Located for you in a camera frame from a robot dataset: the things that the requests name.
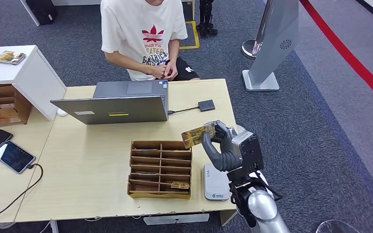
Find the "person's right hand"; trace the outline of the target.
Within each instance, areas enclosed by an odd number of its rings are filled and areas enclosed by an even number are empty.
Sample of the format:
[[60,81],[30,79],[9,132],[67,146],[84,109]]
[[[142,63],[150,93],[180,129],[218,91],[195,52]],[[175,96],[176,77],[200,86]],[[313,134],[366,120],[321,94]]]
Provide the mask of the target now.
[[156,79],[163,79],[167,76],[167,66],[151,66],[149,73],[153,75]]

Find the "person's left hand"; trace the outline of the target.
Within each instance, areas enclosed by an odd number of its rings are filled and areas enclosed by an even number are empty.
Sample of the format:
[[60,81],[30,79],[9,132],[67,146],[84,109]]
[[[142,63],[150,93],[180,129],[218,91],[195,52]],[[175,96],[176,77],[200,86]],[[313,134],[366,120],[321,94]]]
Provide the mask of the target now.
[[178,75],[176,61],[168,60],[166,63],[166,69],[164,71],[164,79],[173,81],[174,78]]

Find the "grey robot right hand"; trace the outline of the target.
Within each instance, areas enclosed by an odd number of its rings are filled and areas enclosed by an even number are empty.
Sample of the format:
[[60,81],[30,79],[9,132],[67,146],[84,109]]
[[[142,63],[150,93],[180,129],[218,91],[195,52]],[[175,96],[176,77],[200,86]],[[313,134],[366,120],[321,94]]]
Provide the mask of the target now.
[[233,153],[233,128],[220,120],[214,121],[215,135],[202,133],[202,146],[213,166],[222,172],[231,171],[240,165],[240,159]]

